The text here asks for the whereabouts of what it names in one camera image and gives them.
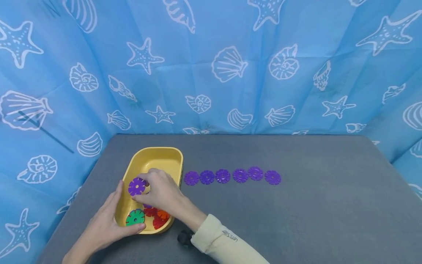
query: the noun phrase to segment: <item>purple snowflake disc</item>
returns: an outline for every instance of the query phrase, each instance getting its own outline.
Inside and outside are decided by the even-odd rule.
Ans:
[[[127,189],[127,191],[131,196],[139,195],[143,191],[145,191],[145,185],[146,180],[143,180],[141,178],[135,178],[129,183],[129,188]]]
[[[196,171],[190,171],[185,174],[184,182],[187,185],[194,186],[199,182],[199,175]]]
[[[248,175],[251,180],[260,181],[262,179],[263,171],[259,167],[250,167],[248,170]]]
[[[201,172],[201,176],[199,177],[199,180],[203,184],[211,184],[214,182],[214,173],[212,171],[203,171]]]
[[[230,180],[230,172],[228,170],[226,170],[226,169],[219,169],[215,173],[215,179],[219,183],[227,183]]]
[[[233,172],[233,179],[238,183],[244,183],[248,179],[248,173],[244,169],[237,169]]]
[[[281,176],[276,171],[267,171],[265,173],[265,180],[271,185],[278,185],[281,183]]]

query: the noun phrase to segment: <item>gray tabletop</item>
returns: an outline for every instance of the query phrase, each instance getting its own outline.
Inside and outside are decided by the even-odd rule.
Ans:
[[[57,264],[144,147],[176,147],[184,172],[259,166],[265,180],[181,190],[270,263],[421,263],[422,203],[370,140],[361,136],[117,135],[107,145],[37,263]],[[215,263],[186,250],[175,221],[165,233],[132,236],[91,263]]]

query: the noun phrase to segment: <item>white outline drawing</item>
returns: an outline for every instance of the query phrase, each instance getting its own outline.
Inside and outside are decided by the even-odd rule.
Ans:
[[[79,193],[79,190],[82,188],[82,186],[81,187],[79,187],[77,190],[76,190],[76,192],[74,192],[73,194],[72,194],[72,196],[68,199],[68,201],[66,202],[66,204],[65,205],[63,205],[62,207],[60,207],[58,210],[57,210],[57,212],[56,212],[56,214],[57,215],[59,215],[59,214],[61,214],[61,213],[64,213],[64,212],[66,212],[68,209],[69,209],[69,207],[70,207],[70,205],[73,203],[73,201],[75,200],[75,198],[76,198],[76,196],[78,195],[78,193]]]
[[[347,133],[359,133],[366,127],[366,124],[348,123],[346,124]]]
[[[103,148],[103,139],[98,132],[95,132],[87,139],[81,139],[76,144],[79,154],[84,157],[95,157],[100,154]]]
[[[242,114],[234,108],[227,114],[227,122],[230,126],[242,130],[252,123],[254,116],[252,114]]]
[[[148,75],[151,75],[152,63],[163,63],[165,59],[151,54],[151,38],[146,38],[142,47],[137,47],[131,42],[126,42],[127,46],[132,51],[132,57],[127,61],[126,65],[133,67],[141,65]]]
[[[406,84],[402,84],[401,86],[390,86],[388,87],[387,91],[382,96],[382,104],[385,104],[385,101],[390,99],[391,97],[395,97],[399,95],[404,89],[406,89]]]
[[[173,112],[164,112],[161,109],[161,106],[157,106],[157,108],[155,109],[155,112],[148,111],[148,110],[146,110],[145,112],[149,114],[150,116],[155,117],[156,124],[160,123],[161,121],[166,121],[173,124],[173,121],[170,119],[170,117],[176,115],[176,113],[173,113]]]
[[[416,193],[416,196],[418,196],[419,199],[421,199],[421,201],[422,201],[422,188],[420,188],[419,186],[417,186],[416,184],[413,184],[413,183],[409,183],[409,186],[413,187],[411,189]]]
[[[327,61],[324,65],[316,72],[313,77],[314,85],[320,91],[324,91],[328,85],[328,77],[331,72],[331,61]]]
[[[187,0],[162,0],[168,16],[175,22],[185,25],[192,34],[195,34],[195,18]]]
[[[25,252],[28,252],[31,248],[31,233],[40,225],[40,222],[28,223],[28,211],[28,208],[23,209],[18,225],[11,223],[4,225],[6,230],[12,235],[12,240],[0,251],[0,259],[12,253],[18,247],[23,248]]]
[[[23,21],[18,28],[11,28],[0,20],[0,49],[5,49],[12,54],[15,66],[23,69],[28,53],[43,54],[44,51],[31,40],[32,21]]]
[[[413,40],[413,37],[405,35],[404,30],[422,14],[422,10],[418,10],[404,19],[391,22],[390,17],[384,16],[381,20],[379,28],[368,37],[356,43],[356,47],[372,44],[373,56],[378,55],[388,43],[407,44]]]
[[[350,4],[352,5],[352,6],[360,6],[360,5],[362,5],[363,3],[365,3],[367,0],[349,0],[349,2],[350,2]]]
[[[132,123],[130,122],[129,118],[127,118],[119,110],[116,110],[111,114],[107,113],[107,123],[114,124],[122,130],[129,130],[132,126]]]
[[[198,128],[183,128],[183,131],[186,132],[186,134],[189,135],[205,135],[205,134],[209,134],[210,131],[209,130],[200,130]]]
[[[422,130],[422,102],[406,108],[403,112],[403,121],[413,129]]]
[[[99,86],[97,77],[88,73],[81,63],[70,68],[69,81],[79,92],[92,92]]]
[[[198,114],[202,114],[211,108],[211,99],[206,95],[198,95],[197,97],[187,95],[185,98],[189,107]]]
[[[327,108],[326,112],[322,115],[322,117],[329,116],[330,114],[335,115],[338,119],[343,118],[343,111],[345,109],[356,107],[355,103],[348,103],[346,104],[347,95],[343,96],[338,100],[337,102],[329,102],[324,101],[322,102],[322,105]]]
[[[57,161],[49,155],[39,155],[31,158],[27,163],[28,168],[18,174],[18,180],[29,184],[47,182],[56,175]]]
[[[288,105],[277,110],[271,108],[268,114],[265,115],[265,119],[268,120],[270,126],[276,127],[289,122],[295,113],[296,108],[293,105]]]
[[[292,135],[306,135],[308,134],[309,130],[299,130],[296,132],[293,132]]]
[[[410,148],[410,153],[417,158],[422,158],[422,139]]]
[[[108,86],[110,89],[112,89],[114,92],[119,93],[121,96],[126,97],[130,100],[134,100],[137,102],[138,100],[134,96],[134,94],[126,88],[125,84],[121,81],[119,81],[116,77],[108,75]]]
[[[0,97],[2,121],[11,128],[37,131],[47,114],[52,113],[45,97],[37,99],[15,91],[8,91]]]
[[[299,61],[296,58],[298,45],[285,47],[279,51],[268,64],[271,75],[277,80],[287,80],[292,78],[299,70]]]
[[[258,19],[254,24],[254,31],[257,31],[267,20],[278,25],[280,22],[280,10],[284,1],[285,0],[248,0],[248,5],[259,9]]]
[[[85,33],[94,31],[97,26],[97,11],[92,0],[63,0],[62,4]]]
[[[227,82],[236,76],[242,78],[247,66],[248,63],[242,60],[235,46],[220,50],[211,63],[212,73],[220,82]]]

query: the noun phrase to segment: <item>sleeve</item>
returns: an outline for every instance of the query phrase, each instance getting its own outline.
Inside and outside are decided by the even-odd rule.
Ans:
[[[220,264],[269,264],[254,248],[208,215],[192,237],[191,243]]]

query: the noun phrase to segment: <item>blue backdrop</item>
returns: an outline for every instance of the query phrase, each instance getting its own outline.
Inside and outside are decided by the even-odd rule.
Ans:
[[[0,263],[116,133],[362,134],[422,199],[420,1],[2,2]]]

